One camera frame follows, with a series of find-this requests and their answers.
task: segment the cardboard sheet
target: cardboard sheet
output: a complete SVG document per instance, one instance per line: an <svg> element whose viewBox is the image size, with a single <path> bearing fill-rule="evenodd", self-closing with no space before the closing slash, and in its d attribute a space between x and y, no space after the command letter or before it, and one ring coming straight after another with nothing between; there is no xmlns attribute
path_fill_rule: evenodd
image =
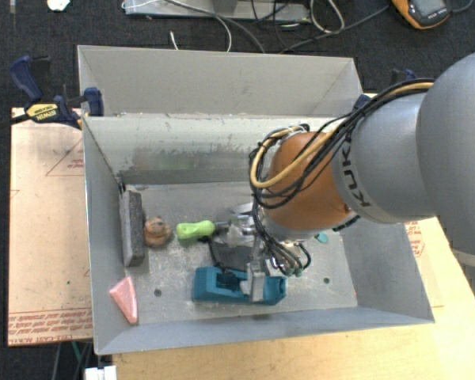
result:
<svg viewBox="0 0 475 380"><path fill-rule="evenodd" d="M82 133L12 127L8 345L93 336Z"/></svg>

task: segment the brown round object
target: brown round object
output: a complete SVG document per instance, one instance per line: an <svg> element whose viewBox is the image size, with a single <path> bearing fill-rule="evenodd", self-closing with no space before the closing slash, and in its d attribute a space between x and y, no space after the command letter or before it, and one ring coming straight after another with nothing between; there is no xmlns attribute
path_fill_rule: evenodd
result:
<svg viewBox="0 0 475 380"><path fill-rule="evenodd" d="M164 245L172 235L172 228L160 217L150 218L144 223L144 241L148 246Z"/></svg>
<svg viewBox="0 0 475 380"><path fill-rule="evenodd" d="M296 134L287 139L273 156L268 179L272 179L290 165L314 134L315 132ZM303 170L312 158L313 155L310 155L281 181L272 185L270 189L273 192L278 192L293 183L302 175ZM350 209L336 189L331 165L328 165L316 177L330 158L331 154L315 168L303 183L302 191L291 201L281 207L268 209L269 216L277 224L291 230L323 230L336 225L348 216ZM265 202L266 204L274 204L280 200L282 199L266 199Z"/></svg>

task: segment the green object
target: green object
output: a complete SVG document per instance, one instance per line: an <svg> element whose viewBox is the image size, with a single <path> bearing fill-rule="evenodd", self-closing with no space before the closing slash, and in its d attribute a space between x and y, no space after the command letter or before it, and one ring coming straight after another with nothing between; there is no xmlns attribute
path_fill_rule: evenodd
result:
<svg viewBox="0 0 475 380"><path fill-rule="evenodd" d="M183 222L177 224L176 234L181 240L210 237L215 232L215 224L209 220L201 222Z"/></svg>

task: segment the pink triangle object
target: pink triangle object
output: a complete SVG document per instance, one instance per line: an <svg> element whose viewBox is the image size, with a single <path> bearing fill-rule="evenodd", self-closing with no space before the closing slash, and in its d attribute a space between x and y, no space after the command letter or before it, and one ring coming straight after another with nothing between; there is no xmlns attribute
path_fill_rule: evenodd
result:
<svg viewBox="0 0 475 380"><path fill-rule="evenodd" d="M131 324L137 322L137 298L135 297L135 288L132 278L125 277L115 285L109 294L112 296L120 308L127 321Z"/></svg>

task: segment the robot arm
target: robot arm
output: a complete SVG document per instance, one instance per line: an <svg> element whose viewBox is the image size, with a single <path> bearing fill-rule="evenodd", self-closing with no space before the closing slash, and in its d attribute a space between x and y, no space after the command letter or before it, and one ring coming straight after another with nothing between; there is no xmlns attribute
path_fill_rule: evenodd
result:
<svg viewBox="0 0 475 380"><path fill-rule="evenodd" d="M475 53L435 81L391 86L308 130L273 131L251 153L266 242L311 238L359 216L380 223L436 216L466 273L475 272Z"/></svg>

